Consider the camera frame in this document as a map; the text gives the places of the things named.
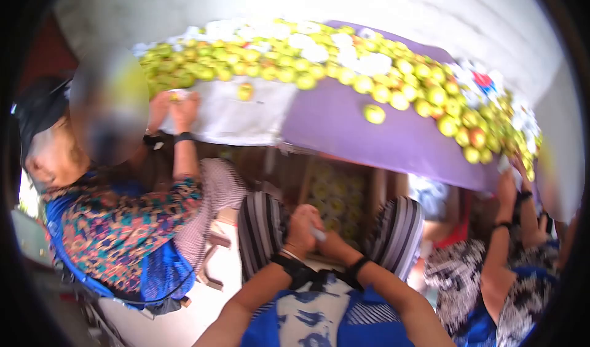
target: woman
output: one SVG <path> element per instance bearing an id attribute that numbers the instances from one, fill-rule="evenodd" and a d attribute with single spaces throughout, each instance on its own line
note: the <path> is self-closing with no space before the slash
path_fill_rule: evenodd
<path id="1" fill-rule="evenodd" d="M 310 226 L 325 229 L 313 206 L 289 221 L 269 195 L 248 195 L 238 217 L 246 283 L 195 346 L 453 346 L 430 304 L 396 276 L 415 263 L 422 221 L 415 201 L 389 201 L 365 257 L 333 231 L 317 243 Z M 315 249 L 347 271 L 306 267 Z"/>
<path id="2" fill-rule="evenodd" d="M 92 165 L 76 142 L 64 91 L 63 80 L 42 78 L 23 92 L 15 109 L 24 166 L 43 188 L 48 229 L 58 245 L 56 250 L 63 251 L 60 257 L 125 299 L 129 295 L 139 300 L 160 299 L 173 292 L 183 295 L 192 286 L 183 279 L 194 279 L 194 274 L 189 277 L 191 266 L 200 265 L 202 259 L 193 246 L 204 251 L 210 216 L 220 203 L 226 203 L 215 194 L 204 198 L 203 186 L 227 189 L 232 184 L 224 183 L 237 181 L 235 174 L 228 174 L 224 182 L 219 172 L 199 168 L 189 134 L 197 116 L 198 95 L 190 93 L 170 103 L 170 94 L 164 92 L 151 102 L 149 129 L 157 130 L 169 112 L 177 137 L 173 183 L 149 192 L 149 187 L 145 189 L 129 175 L 118 174 L 119 169 Z M 131 166 L 141 166 L 142 150 L 149 151 L 141 147 Z M 246 192 L 238 192 L 241 196 L 236 201 Z M 181 234 L 184 246 L 178 246 L 178 254 L 170 240 Z"/>
<path id="3" fill-rule="evenodd" d="M 490 245 L 463 241 L 427 260 L 427 283 L 439 288 L 437 315 L 458 346 L 517 346 L 542 316 L 573 242 L 576 224 L 559 249 L 536 217 L 531 183 L 518 194 L 508 169 L 498 181 L 500 208 Z"/>

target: purple cloth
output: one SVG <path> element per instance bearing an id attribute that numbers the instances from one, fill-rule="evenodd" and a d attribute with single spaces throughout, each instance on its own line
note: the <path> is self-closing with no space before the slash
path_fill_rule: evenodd
<path id="1" fill-rule="evenodd" d="M 348 25 L 330 21 L 332 27 Z M 425 46 L 391 33 L 375 30 L 387 39 L 405 43 L 413 52 L 441 63 L 453 57 L 438 47 Z M 385 110 L 383 124 L 372 124 L 363 115 L 366 104 Z M 370 94 L 359 94 L 338 80 L 325 78 L 310 91 L 299 91 L 282 129 L 284 141 L 295 146 L 325 152 L 359 164 L 396 172 L 423 175 L 475 191 L 496 192 L 498 156 L 488 165 L 472 165 L 463 158 L 453 138 L 443 136 L 433 118 L 423 118 L 413 105 L 400 111 L 380 104 Z"/>

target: black cap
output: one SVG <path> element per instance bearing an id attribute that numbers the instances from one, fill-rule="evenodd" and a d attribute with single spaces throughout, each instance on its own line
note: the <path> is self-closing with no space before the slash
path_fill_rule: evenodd
<path id="1" fill-rule="evenodd" d="M 22 157 L 26 158 L 33 137 L 54 125 L 68 106 L 65 87 L 70 80 L 40 77 L 15 100 L 14 115 L 18 120 Z"/>

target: striped pants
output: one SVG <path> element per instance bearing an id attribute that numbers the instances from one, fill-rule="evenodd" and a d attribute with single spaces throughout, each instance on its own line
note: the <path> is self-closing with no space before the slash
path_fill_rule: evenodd
<path id="1" fill-rule="evenodd" d="M 388 201 L 377 215 L 362 252 L 406 281 L 418 261 L 424 224 L 422 207 L 407 197 Z M 283 205 L 264 192 L 246 196 L 238 214 L 242 282 L 247 282 L 283 248 L 289 215 Z"/>

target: white wall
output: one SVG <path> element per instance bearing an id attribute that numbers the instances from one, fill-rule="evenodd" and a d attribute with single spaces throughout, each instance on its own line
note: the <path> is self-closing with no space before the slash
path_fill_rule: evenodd
<path id="1" fill-rule="evenodd" d="M 78 56 L 99 42 L 130 47 L 236 16 L 356 22 L 479 60 L 533 103 L 563 57 L 535 0 L 59 0 L 55 13 Z"/>

